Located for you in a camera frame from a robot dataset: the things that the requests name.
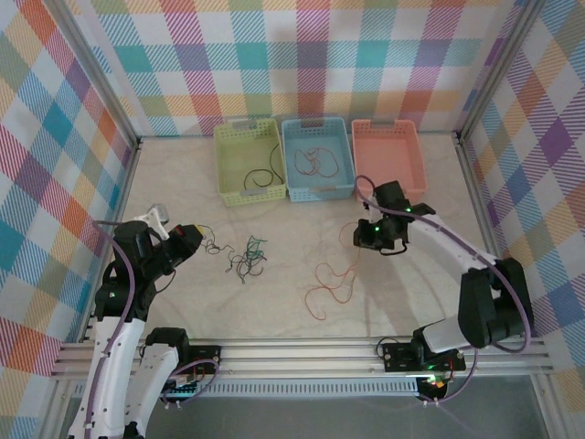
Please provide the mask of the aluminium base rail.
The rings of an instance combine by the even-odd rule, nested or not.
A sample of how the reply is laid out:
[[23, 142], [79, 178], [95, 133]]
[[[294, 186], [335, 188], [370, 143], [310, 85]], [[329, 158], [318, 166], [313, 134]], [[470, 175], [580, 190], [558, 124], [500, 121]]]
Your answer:
[[[196, 345], [219, 345], [219, 379], [344, 379], [388, 376], [430, 377], [449, 371], [384, 370], [375, 354], [377, 339], [341, 338], [253, 338], [202, 339]], [[51, 373], [54, 380], [85, 380], [90, 372], [93, 342], [65, 344]], [[133, 354], [132, 375], [137, 370], [162, 365], [164, 354]], [[550, 374], [552, 360], [544, 342], [533, 341], [522, 354], [509, 354], [497, 348], [482, 349], [474, 376], [514, 376]]]

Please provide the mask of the blue plastic basket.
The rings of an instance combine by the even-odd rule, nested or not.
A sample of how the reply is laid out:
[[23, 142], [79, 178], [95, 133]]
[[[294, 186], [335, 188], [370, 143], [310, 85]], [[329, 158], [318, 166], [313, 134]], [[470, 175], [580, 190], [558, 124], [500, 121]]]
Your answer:
[[352, 195], [356, 171], [343, 118], [285, 120], [282, 147], [292, 202]]

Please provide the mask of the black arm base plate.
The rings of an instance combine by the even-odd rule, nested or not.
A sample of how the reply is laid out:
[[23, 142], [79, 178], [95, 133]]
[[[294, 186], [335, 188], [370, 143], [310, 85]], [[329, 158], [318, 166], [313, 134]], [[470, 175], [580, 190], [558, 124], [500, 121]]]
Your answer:
[[162, 380], [183, 374], [214, 374], [218, 370], [219, 356], [197, 351], [197, 347], [169, 346], [165, 343], [144, 345], [139, 349], [136, 376], [157, 376]]
[[465, 371], [463, 354], [457, 349], [433, 353], [419, 343], [382, 345], [385, 372]]

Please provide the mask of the aluminium side rail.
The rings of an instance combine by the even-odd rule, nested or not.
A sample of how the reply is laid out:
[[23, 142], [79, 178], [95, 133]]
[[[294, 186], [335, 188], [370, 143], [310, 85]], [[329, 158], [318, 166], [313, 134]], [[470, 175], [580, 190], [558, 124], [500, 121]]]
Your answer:
[[[129, 155], [128, 169], [123, 176], [120, 196], [116, 204], [116, 209], [112, 213], [112, 221], [121, 221], [123, 219], [123, 214], [126, 209], [129, 194], [131, 192], [133, 178], [138, 166], [143, 143], [143, 138], [138, 137], [138, 140], [136, 141], [136, 144], [133, 146], [132, 152]], [[95, 293], [101, 285], [101, 277], [107, 265], [110, 263], [111, 258], [112, 247], [110, 244], [105, 243], [104, 247], [102, 248], [100, 265], [98, 267], [98, 271], [96, 272], [96, 277], [91, 284], [90, 294], [84, 309], [83, 318], [80, 322], [80, 328], [75, 338], [76, 342], [82, 343], [88, 337], [88, 327], [90, 326], [90, 319], [95, 307]]]
[[485, 252], [465, 250], [473, 266], [463, 270], [457, 322], [465, 339], [475, 348], [494, 346], [513, 336], [531, 335], [533, 314], [524, 270], [513, 258], [501, 259], [495, 233], [488, 224], [487, 209], [471, 169], [470, 156], [457, 133], [452, 142], [472, 200]]

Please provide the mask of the green plastic basket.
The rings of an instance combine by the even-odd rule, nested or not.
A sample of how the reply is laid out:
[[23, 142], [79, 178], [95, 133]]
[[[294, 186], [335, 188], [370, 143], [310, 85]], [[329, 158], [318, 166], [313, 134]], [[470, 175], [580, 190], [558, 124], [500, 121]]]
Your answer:
[[273, 119], [214, 128], [218, 193], [228, 208], [286, 198], [282, 140]]

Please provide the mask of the green circuit board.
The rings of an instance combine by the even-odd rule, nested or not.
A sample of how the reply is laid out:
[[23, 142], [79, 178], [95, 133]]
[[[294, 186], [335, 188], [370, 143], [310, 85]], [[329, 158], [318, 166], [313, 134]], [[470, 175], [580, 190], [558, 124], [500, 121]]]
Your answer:
[[186, 399], [193, 396], [199, 387], [202, 375], [193, 373], [179, 375], [169, 378], [160, 393], [160, 398], [167, 399]]

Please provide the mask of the pink plastic basket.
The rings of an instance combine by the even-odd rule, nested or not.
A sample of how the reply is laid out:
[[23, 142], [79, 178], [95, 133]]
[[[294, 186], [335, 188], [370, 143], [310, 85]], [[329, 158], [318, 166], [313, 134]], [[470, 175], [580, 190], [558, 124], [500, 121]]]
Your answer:
[[421, 200], [428, 181], [413, 121], [355, 119], [351, 134], [358, 175], [369, 177], [377, 186], [397, 180], [410, 203]]

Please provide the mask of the aluminium frame post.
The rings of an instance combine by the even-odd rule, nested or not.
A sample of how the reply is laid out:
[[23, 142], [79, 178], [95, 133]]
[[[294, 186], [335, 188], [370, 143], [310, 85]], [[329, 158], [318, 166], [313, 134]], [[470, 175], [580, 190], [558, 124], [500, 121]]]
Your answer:
[[502, 0], [478, 50], [471, 78], [463, 87], [461, 110], [452, 132], [465, 139], [487, 107], [497, 86], [508, 72], [547, 0]]
[[91, 50], [90, 44], [80, 30], [65, 0], [42, 0], [42, 3], [48, 9], [57, 23], [58, 28], [68, 41], [91, 84], [100, 94], [105, 107], [112, 115], [112, 119], [121, 128], [123, 135], [131, 142], [133, 148], [138, 149], [140, 146], [140, 136], [133, 129], [130, 118], [123, 109], [104, 70], [101, 68], [99, 61]]

